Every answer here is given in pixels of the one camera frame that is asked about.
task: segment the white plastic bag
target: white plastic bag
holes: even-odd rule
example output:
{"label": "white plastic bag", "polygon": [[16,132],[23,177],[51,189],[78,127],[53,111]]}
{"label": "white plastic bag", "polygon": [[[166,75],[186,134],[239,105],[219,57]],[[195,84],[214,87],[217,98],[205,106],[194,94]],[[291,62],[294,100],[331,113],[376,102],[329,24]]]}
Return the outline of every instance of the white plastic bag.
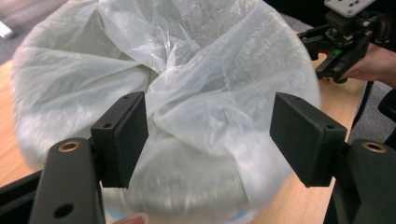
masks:
{"label": "white plastic bag", "polygon": [[69,1],[18,49],[13,90],[35,168],[53,144],[89,137],[123,94],[147,91],[149,138],[130,188],[104,198],[150,223],[246,221],[290,171],[269,137],[275,92],[318,105],[304,47],[259,0]]}

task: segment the screw hole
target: screw hole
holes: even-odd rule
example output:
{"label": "screw hole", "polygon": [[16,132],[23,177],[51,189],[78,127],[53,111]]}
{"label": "screw hole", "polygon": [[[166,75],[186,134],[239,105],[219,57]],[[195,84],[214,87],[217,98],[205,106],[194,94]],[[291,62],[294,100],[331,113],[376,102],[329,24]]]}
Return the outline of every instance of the screw hole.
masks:
{"label": "screw hole", "polygon": [[53,215],[55,216],[55,218],[63,218],[63,217],[67,217],[74,209],[73,204],[71,203],[66,203],[62,206],[59,206],[55,212],[53,213]]}
{"label": "screw hole", "polygon": [[111,123],[104,123],[101,125],[102,128],[109,128],[111,127]]}
{"label": "screw hole", "polygon": [[79,141],[74,141],[74,142],[67,142],[59,146],[59,151],[61,152],[70,152],[73,151],[77,148],[79,148],[80,142]]}
{"label": "screw hole", "polygon": [[383,147],[382,145],[376,144],[376,143],[371,143],[371,142],[365,142],[363,143],[363,146],[373,152],[376,153],[385,153],[387,152],[387,149]]}

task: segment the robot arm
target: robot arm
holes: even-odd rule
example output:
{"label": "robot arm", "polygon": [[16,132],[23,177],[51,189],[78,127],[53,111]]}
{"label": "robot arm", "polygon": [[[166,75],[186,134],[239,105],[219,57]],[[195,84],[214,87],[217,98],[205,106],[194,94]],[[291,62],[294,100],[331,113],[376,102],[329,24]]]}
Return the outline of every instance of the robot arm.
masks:
{"label": "robot arm", "polygon": [[365,9],[375,0],[326,0],[331,11],[325,15],[328,24],[300,33],[299,37],[312,60],[320,50],[329,53],[317,67],[319,79],[332,77],[344,83],[341,76],[367,52],[370,43],[384,45],[390,33],[390,19],[385,14]]}

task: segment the black cable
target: black cable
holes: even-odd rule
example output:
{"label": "black cable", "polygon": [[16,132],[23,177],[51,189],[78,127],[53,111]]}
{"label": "black cable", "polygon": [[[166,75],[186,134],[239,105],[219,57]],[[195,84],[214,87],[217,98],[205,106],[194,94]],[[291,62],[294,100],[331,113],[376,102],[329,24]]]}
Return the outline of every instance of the black cable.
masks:
{"label": "black cable", "polygon": [[363,97],[361,98],[361,105],[359,106],[358,113],[356,114],[355,118],[353,119],[352,129],[359,122],[359,120],[361,119],[361,116],[363,115],[363,112],[364,112],[364,110],[365,110],[365,108],[367,106],[367,103],[369,101],[370,94],[372,92],[373,86],[374,86],[374,82],[373,81],[368,81],[367,82],[366,88],[364,89]]}

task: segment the plastic bag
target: plastic bag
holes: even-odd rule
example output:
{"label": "plastic bag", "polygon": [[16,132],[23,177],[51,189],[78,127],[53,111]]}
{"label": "plastic bag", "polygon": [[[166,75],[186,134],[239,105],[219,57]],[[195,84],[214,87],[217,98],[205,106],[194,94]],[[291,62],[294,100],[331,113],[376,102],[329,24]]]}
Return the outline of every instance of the plastic bag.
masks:
{"label": "plastic bag", "polygon": [[275,92],[318,105],[304,47],[259,0],[69,1],[18,49],[13,90],[37,169],[53,144],[89,137],[119,97],[146,91],[149,138],[130,188],[104,200],[150,223],[248,221],[290,171],[269,137]]}

